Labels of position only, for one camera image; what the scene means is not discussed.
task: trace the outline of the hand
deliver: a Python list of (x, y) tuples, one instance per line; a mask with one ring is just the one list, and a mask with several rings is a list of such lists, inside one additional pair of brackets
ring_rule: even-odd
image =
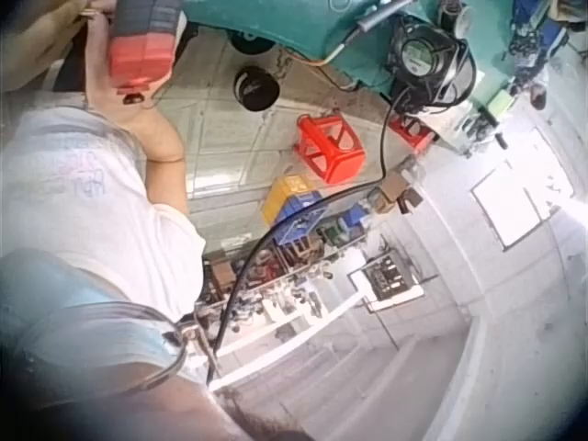
[[(111, 12), (112, 0), (99, 2), (104, 4), (102, 11)], [(186, 26), (186, 17), (182, 14), (178, 27), (178, 36)], [(143, 92), (145, 100), (134, 105), (124, 105), (123, 96), (110, 83), (108, 76), (108, 22), (104, 15), (96, 14), (88, 22), (88, 39), (85, 47), (85, 93), (88, 106), (92, 111), (117, 124), (122, 129), (130, 130), (134, 120), (144, 109), (154, 107), (153, 96), (170, 78), (171, 72), (161, 80), (151, 83), (149, 90)]]
[(40, 11), (24, 29), (9, 30), (2, 35), (0, 90), (13, 91), (47, 70), (65, 55), (66, 49), (84, 25), (79, 18), (87, 0), (56, 0), (59, 6)]

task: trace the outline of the white t-shirt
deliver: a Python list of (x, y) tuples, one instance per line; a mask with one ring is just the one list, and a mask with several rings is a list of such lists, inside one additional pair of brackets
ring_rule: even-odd
[(0, 251), (52, 253), (177, 321), (202, 289), (205, 242), (181, 212), (149, 202), (137, 152), (78, 108), (25, 115), (2, 152)]

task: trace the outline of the red plastic stool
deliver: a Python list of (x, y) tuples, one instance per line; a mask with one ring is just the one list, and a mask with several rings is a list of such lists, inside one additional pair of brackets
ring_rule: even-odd
[(353, 129), (340, 115), (298, 120), (300, 143), (294, 148), (302, 160), (327, 184), (354, 177), (366, 153)]

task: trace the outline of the window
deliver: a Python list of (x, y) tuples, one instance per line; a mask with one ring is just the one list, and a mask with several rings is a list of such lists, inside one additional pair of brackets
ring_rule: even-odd
[(538, 129), (511, 143), (508, 159), (472, 190), (504, 248), (524, 238), (556, 209), (554, 200), (573, 189)]

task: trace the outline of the metal pipe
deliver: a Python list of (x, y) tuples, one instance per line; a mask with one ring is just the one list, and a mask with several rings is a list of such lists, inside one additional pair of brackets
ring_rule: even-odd
[(387, 5), (378, 8), (368, 16), (358, 20), (357, 27), (360, 28), (362, 32), (369, 32), (386, 18), (415, 1), (416, 0), (392, 0)]

